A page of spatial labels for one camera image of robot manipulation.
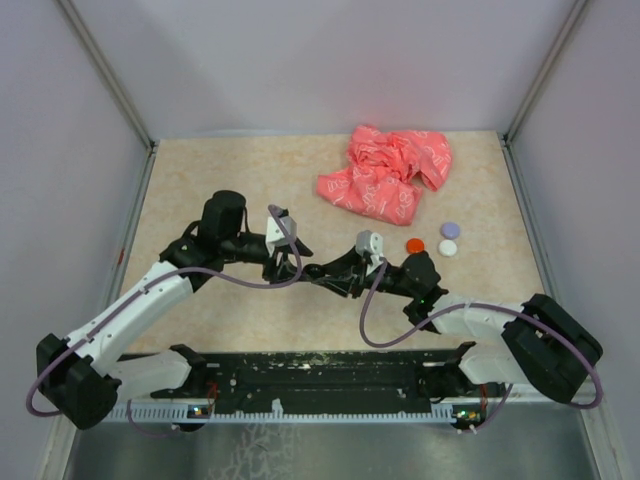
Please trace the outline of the orange earbud charging case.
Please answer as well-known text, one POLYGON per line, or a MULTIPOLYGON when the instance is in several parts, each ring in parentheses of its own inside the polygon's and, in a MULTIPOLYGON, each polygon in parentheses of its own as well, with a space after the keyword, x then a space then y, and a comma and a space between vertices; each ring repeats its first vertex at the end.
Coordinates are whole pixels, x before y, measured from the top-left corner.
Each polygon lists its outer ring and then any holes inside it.
POLYGON ((420 238, 410 238, 405 247, 409 254, 417 254, 425 250, 425 243, 420 238))

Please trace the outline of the purple earbud charging case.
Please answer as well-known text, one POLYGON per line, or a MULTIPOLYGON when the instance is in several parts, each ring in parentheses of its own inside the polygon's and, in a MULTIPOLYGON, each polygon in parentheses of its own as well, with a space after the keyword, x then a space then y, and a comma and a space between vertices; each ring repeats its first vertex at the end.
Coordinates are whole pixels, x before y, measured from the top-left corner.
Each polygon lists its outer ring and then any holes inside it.
POLYGON ((455 222, 445 222, 440 227, 440 233, 445 239, 454 240, 460 236, 461 229, 455 222))

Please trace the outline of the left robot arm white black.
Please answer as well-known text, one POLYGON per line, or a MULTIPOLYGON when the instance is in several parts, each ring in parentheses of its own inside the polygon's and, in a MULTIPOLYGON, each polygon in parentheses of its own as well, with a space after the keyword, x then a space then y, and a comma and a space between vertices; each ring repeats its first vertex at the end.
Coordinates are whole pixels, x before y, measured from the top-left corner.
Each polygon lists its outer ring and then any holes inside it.
POLYGON ((205 360, 184 345, 151 356, 123 360, 122 354, 174 306, 210 278, 232 282, 227 264, 249 263, 265 270, 291 254, 312 256, 297 237, 297 224, 285 209, 268 208, 267 230, 249 231, 246 199, 221 190, 203 207, 199 220, 160 254, 150 270, 101 314, 63 338, 53 334, 36 347, 37 377, 26 395, 27 411, 37 417, 36 394, 80 430, 96 426, 119 404, 161 390, 201 394, 208 384, 205 360))

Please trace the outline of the white earbud charging case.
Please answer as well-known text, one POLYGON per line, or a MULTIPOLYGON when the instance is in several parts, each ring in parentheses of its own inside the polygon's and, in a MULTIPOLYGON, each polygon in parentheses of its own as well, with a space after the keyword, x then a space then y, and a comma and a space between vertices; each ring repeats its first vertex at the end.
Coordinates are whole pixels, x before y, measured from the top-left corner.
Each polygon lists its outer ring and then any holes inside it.
POLYGON ((438 244, 438 252, 444 257, 453 257, 458 253, 458 246, 453 240, 444 239, 438 244))

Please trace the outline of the black earbud charging case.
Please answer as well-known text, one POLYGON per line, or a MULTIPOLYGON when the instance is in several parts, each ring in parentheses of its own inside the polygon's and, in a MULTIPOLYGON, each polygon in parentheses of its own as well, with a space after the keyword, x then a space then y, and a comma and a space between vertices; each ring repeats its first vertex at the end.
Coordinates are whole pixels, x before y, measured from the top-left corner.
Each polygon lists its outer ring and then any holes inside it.
POLYGON ((306 281, 313 283, 326 276, 326 269, 323 265, 308 264, 304 267, 304 276, 306 281))

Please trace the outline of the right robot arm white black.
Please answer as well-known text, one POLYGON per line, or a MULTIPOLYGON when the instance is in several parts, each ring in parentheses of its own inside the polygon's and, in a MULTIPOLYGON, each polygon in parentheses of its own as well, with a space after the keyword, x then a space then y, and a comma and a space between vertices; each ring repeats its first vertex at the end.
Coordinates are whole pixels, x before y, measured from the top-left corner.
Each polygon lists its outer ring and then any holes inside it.
POLYGON ((470 346, 446 372, 448 387, 461 396, 481 384, 528 384, 548 399, 573 404, 586 379, 595 388, 597 406, 603 387, 595 367, 601 344, 556 300, 535 294, 519 305, 496 304, 455 295, 440 286, 441 277, 426 251, 412 253, 399 266, 373 253, 351 249, 342 257, 305 267, 308 280, 344 297, 365 298, 360 314, 362 340, 383 349, 419 331, 469 337, 470 346), (409 299, 403 312, 412 327, 384 342, 365 334, 374 294, 409 299))

